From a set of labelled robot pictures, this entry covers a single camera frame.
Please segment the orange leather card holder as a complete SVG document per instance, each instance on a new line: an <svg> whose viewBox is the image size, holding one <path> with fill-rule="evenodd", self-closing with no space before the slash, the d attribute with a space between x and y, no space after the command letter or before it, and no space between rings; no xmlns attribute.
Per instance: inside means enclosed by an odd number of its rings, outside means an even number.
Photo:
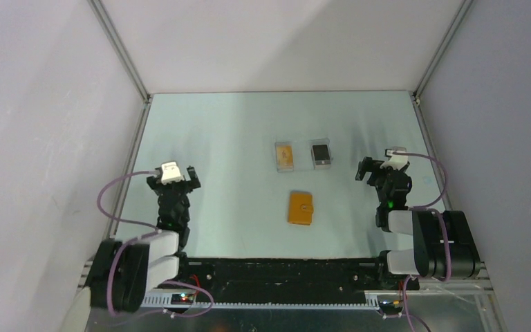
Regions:
<svg viewBox="0 0 531 332"><path fill-rule="evenodd" d="M288 222L309 226L313 222L313 196L310 192L292 191L288 204Z"/></svg>

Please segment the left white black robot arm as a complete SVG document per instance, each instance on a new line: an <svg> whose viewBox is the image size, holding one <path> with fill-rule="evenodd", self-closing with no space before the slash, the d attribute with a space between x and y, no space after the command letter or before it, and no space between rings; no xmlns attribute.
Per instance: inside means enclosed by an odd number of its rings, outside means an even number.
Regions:
<svg viewBox="0 0 531 332"><path fill-rule="evenodd" d="M116 217L102 207L108 189L137 175L146 177L158 198L155 224ZM104 308L112 315L134 313L147 292L163 282L174 288L188 285L191 270L181 263L190 233L188 195L200 187L194 167L182 172L177 162L170 161L154 170L121 176L101 189L97 207L103 215L118 223L148 227L150 232L124 241L106 239L99 245L84 283L91 307Z"/></svg>

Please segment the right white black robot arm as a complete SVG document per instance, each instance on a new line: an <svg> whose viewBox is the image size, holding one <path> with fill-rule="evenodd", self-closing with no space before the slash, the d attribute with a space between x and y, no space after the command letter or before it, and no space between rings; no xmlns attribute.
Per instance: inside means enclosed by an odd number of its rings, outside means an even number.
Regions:
<svg viewBox="0 0 531 332"><path fill-rule="evenodd" d="M406 250L383 250L374 271L375 282L392 289L403 275L450 279L476 277L481 258L466 216L458 210L439 212L428 207L409 207L407 195L412 189L407 163L374 160L366 157L358 163L355 178L366 181L378 196L375 224L383 232L412 238Z"/></svg>

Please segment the clear plastic card tray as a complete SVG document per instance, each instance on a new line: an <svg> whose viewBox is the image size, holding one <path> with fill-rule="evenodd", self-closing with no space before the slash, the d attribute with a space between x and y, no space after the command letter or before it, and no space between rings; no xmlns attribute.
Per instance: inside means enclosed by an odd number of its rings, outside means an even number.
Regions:
<svg viewBox="0 0 531 332"><path fill-rule="evenodd" d="M275 160L276 167L277 167L277 163L276 163L275 145L277 143L279 144L283 142L290 143L292 145L293 158L294 158L293 172L323 170L323 169L314 169L313 158L311 155L311 146L316 145L316 144L327 144L330 149L330 140L328 138L276 141L274 143L274 160ZM332 158L331 160L331 166L332 166L333 155L331 153L331 149L330 149L330 155Z"/></svg>

